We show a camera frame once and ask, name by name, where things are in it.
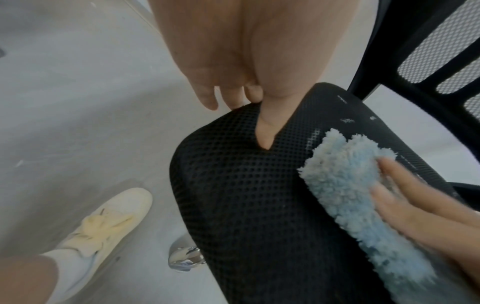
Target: white shoe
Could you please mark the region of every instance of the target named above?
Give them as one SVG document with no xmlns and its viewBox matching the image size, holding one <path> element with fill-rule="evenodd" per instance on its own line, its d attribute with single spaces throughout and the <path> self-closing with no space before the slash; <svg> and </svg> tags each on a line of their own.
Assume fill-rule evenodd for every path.
<svg viewBox="0 0 480 304">
<path fill-rule="evenodd" d="M 57 249 L 75 249 L 83 257 L 94 258 L 86 275 L 64 294 L 61 301 L 85 287 L 118 243 L 145 218 L 152 200 L 152 195 L 145 189 L 126 190 L 84 218 L 80 227 L 60 243 Z"/>
</svg>

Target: blue duster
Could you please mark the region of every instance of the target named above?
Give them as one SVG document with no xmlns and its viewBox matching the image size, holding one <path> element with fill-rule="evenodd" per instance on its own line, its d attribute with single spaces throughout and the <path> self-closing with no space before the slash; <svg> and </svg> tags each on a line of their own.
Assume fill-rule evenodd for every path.
<svg viewBox="0 0 480 304">
<path fill-rule="evenodd" d="M 400 235 L 375 211 L 370 187 L 379 181 L 393 189 L 379 172 L 378 157 L 396 154 L 364 135 L 347 141 L 331 129 L 298 171 L 327 213 L 358 241 L 396 303 L 480 303 L 455 266 Z"/>
</svg>

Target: chair backrest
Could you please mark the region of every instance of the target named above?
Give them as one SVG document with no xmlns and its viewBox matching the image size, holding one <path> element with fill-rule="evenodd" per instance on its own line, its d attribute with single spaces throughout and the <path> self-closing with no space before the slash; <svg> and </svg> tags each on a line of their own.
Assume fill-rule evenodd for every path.
<svg viewBox="0 0 480 304">
<path fill-rule="evenodd" d="M 479 56 L 479 0 L 393 0 L 349 91 L 364 99 L 378 84 L 387 86 L 439 120 L 480 161 Z"/>
</svg>

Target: seat cushion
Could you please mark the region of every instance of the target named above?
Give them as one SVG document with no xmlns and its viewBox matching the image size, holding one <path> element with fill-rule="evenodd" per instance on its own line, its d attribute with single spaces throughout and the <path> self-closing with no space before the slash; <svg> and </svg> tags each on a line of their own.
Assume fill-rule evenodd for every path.
<svg viewBox="0 0 480 304">
<path fill-rule="evenodd" d="M 260 105 L 234 110 L 177 148 L 170 181 L 182 218 L 229 303 L 390 303 L 356 241 L 318 204 L 297 169 L 331 128 L 392 148 L 431 186 L 457 195 L 361 100 L 316 84 L 258 147 Z"/>
</svg>

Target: finger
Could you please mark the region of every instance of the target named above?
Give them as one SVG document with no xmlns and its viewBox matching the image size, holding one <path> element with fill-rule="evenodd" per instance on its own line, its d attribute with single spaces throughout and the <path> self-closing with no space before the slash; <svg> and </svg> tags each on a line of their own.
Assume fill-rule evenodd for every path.
<svg viewBox="0 0 480 304">
<path fill-rule="evenodd" d="M 195 92 L 196 97 L 200 100 L 207 109 L 215 111 L 219 108 L 219 103 L 215 97 L 215 91 L 213 87 L 204 86 L 190 82 L 190 85 Z"/>
<path fill-rule="evenodd" d="M 245 96 L 252 103 L 259 103 L 264 98 L 264 91 L 261 86 L 244 86 Z"/>
<path fill-rule="evenodd" d="M 277 98 L 265 94 L 255 128 L 258 144 L 270 149 L 275 136 L 284 127 L 302 101 L 303 95 Z"/>
<path fill-rule="evenodd" d="M 480 230 L 402 203 L 381 184 L 371 189 L 379 215 L 406 236 L 460 260 L 480 258 Z"/>
<path fill-rule="evenodd" d="M 231 110 L 238 109 L 244 105 L 244 95 L 242 92 L 242 87 L 220 87 L 220 93 L 223 101 L 225 101 L 226 105 Z"/>
<path fill-rule="evenodd" d="M 398 162 L 381 158 L 381 171 L 392 178 L 402 194 L 414 206 L 453 221 L 480 228 L 480 216 L 443 192 L 422 183 Z"/>
</svg>

